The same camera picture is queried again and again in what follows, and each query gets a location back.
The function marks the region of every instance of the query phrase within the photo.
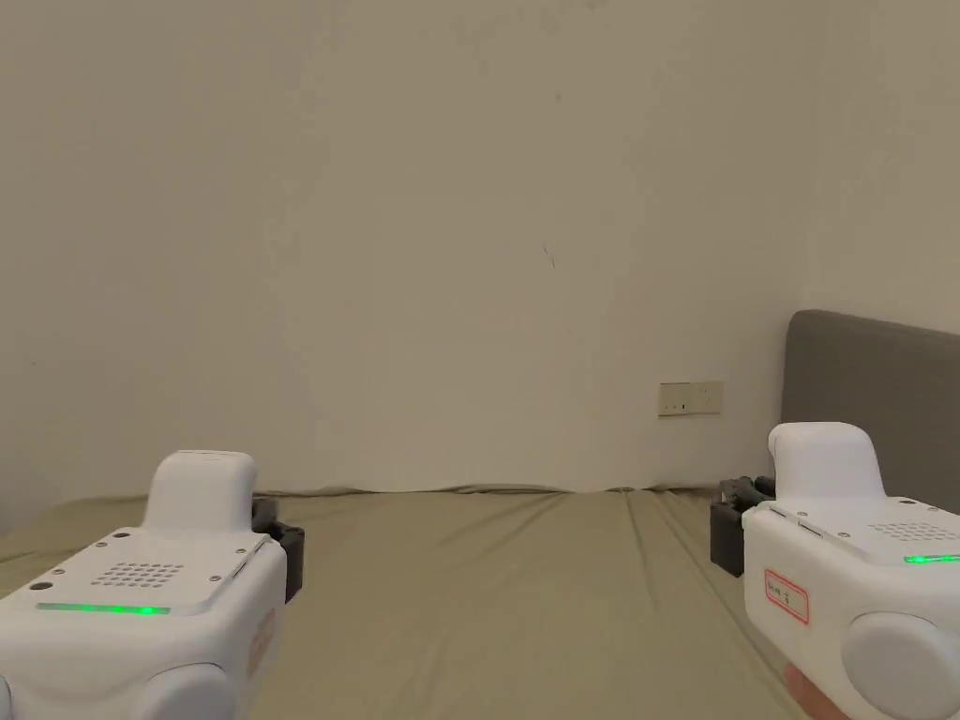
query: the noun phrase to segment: wrinkled sheet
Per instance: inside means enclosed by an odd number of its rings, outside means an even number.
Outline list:
[[[252,720],[786,720],[782,660],[709,562],[697,493],[283,496],[305,586]],[[142,499],[58,507],[0,539],[0,594]]]

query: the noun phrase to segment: bed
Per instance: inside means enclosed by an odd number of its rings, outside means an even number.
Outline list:
[[[949,507],[956,493],[939,473],[957,459],[938,422],[953,398],[936,396],[939,437],[904,436],[918,419],[865,383],[907,387],[912,412],[914,394],[933,398],[958,367],[960,338],[798,313],[783,418],[861,424],[896,492]],[[929,472],[918,475],[920,451]],[[306,530],[305,585],[252,720],[803,717],[780,681],[782,658],[746,619],[739,581],[709,563],[706,491],[279,502],[284,521]],[[0,593],[138,524],[143,509],[142,498],[75,502],[0,539]]]

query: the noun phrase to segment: wall socket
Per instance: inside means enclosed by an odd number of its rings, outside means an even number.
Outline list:
[[[660,384],[659,415],[720,415],[723,412],[723,383],[667,382]]]

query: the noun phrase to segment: human hand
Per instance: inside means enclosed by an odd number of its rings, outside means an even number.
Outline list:
[[[783,673],[790,695],[812,720],[850,720],[836,705],[793,665]]]

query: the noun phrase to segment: white plastic housing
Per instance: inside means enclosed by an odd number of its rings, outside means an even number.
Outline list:
[[[168,459],[153,526],[120,528],[0,601],[15,720],[247,717],[279,636],[286,554],[251,530],[246,457]]]
[[[960,517],[877,494],[848,426],[771,437],[778,498],[743,517],[751,620],[852,720],[960,717]]]
[[[770,433],[777,498],[884,496],[870,437],[844,422],[792,422]]]

